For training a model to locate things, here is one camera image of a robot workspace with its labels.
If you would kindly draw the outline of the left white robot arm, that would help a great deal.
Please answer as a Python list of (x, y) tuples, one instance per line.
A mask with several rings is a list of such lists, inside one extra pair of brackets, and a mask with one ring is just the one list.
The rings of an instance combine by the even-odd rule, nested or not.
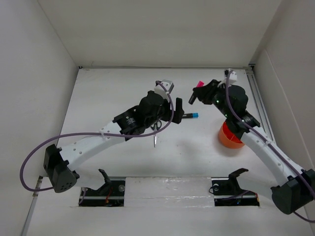
[(99, 195), (106, 194), (111, 180), (103, 169), (99, 176), (90, 177), (78, 168), (90, 158), (104, 150), (122, 144), (132, 138), (146, 136), (146, 129), (152, 129), (152, 135), (162, 130), (158, 122), (179, 124), (184, 110), (182, 99), (177, 98), (175, 107), (168, 93), (160, 95), (149, 91), (140, 103), (117, 115), (97, 133), (85, 135), (79, 141), (58, 148), (50, 145), (45, 150), (44, 170), (56, 193), (62, 193), (74, 186), (87, 187)]

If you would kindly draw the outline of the pink black highlighter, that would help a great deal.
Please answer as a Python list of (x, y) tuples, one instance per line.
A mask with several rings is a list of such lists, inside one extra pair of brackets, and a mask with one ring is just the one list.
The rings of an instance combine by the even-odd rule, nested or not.
[(192, 95), (189, 99), (189, 104), (193, 104), (195, 102), (195, 100), (199, 100), (202, 101), (202, 99), (205, 96), (205, 89), (204, 87), (204, 82), (203, 81), (199, 81), (197, 86), (195, 88), (193, 88), (192, 90)]

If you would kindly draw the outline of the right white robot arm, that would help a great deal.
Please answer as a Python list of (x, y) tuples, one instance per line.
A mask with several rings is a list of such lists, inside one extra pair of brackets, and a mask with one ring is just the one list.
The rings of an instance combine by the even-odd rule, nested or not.
[(228, 130), (256, 154), (275, 178), (275, 183), (265, 184), (245, 178), (248, 170), (240, 168), (228, 176), (230, 192), (238, 195), (251, 191), (263, 195), (287, 215), (315, 199), (314, 170), (305, 170), (292, 161), (267, 136), (258, 120), (247, 111), (248, 96), (242, 87), (212, 80), (193, 88), (189, 103), (195, 100), (214, 105), (224, 115)]

